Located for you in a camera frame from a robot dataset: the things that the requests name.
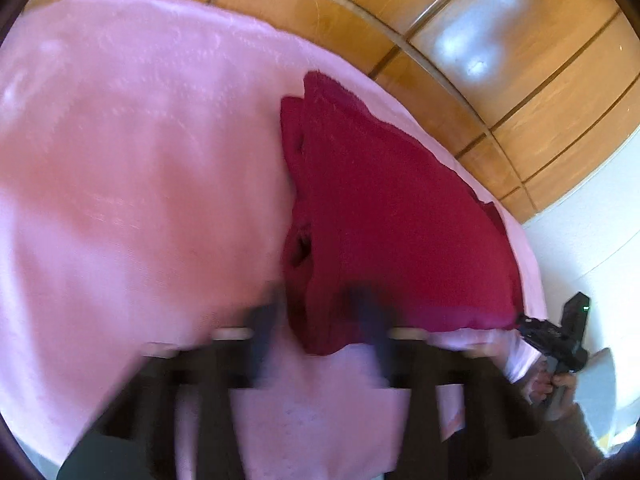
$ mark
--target folded red garment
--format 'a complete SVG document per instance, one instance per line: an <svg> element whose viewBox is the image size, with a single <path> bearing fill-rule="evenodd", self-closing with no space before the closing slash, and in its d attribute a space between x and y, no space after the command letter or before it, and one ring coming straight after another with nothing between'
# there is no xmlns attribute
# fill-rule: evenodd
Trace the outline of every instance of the folded red garment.
<svg viewBox="0 0 640 480"><path fill-rule="evenodd" d="M319 72L282 99L296 186L282 256L289 322L306 352L358 341L350 283L370 283L405 326L513 327L522 285L493 203L413 137Z"/></svg>

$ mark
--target pink tablecloth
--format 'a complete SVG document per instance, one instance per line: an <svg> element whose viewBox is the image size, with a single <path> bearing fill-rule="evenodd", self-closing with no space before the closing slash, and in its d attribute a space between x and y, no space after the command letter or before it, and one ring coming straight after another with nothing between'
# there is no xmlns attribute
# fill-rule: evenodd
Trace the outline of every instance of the pink tablecloth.
<svg viewBox="0 0 640 480"><path fill-rule="evenodd" d="M19 438L61 463L143 343L202 341L279 279L280 99L312 69L492 200L374 82L265 23L187 0L64 0L18 20L0 49L0 412ZM543 317L534 256L500 212ZM438 338L503 340L512 377L536 357L511 333ZM376 389L369 359L304 356L281 330L270 386L234 397L251 478L392 467L406 396Z"/></svg>

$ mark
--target brown sleeve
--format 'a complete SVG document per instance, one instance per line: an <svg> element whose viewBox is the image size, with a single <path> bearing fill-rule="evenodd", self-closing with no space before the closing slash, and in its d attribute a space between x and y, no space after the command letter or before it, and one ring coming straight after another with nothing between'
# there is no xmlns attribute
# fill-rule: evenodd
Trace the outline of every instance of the brown sleeve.
<svg viewBox="0 0 640 480"><path fill-rule="evenodd" d="M604 454L594 442L591 430L584 420L584 413L578 404L574 404L569 414L548 424L558 440L574 457L585 476L604 460Z"/></svg>

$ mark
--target pink bed sheet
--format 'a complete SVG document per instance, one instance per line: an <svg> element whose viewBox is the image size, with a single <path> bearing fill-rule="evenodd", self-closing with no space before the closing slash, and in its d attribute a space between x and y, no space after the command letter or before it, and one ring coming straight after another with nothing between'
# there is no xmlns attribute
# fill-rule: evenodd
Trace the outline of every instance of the pink bed sheet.
<svg viewBox="0 0 640 480"><path fill-rule="evenodd" d="M280 99L302 95L308 70L494 199L376 83L263 22L189 0L63 0L15 23L0 48L0 412L37 452L62 463L145 342L201 342L280 279L293 198ZM524 231L500 213L526 312L545 317ZM432 336L486 340L513 379L536 359L513 333ZM391 469L407 397L377 388L370 360L363 346L305 356L283 325L268 387L234 395L250 477ZM458 395L441 395L445 428Z"/></svg>

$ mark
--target white wall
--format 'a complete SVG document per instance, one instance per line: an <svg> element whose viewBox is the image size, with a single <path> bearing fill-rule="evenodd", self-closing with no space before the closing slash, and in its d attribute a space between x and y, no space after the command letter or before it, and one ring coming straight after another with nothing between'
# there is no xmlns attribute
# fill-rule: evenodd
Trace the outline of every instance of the white wall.
<svg viewBox="0 0 640 480"><path fill-rule="evenodd" d="M549 317L578 290L591 297L586 346L609 346L618 406L640 397L640 134L557 203L525 224Z"/></svg>

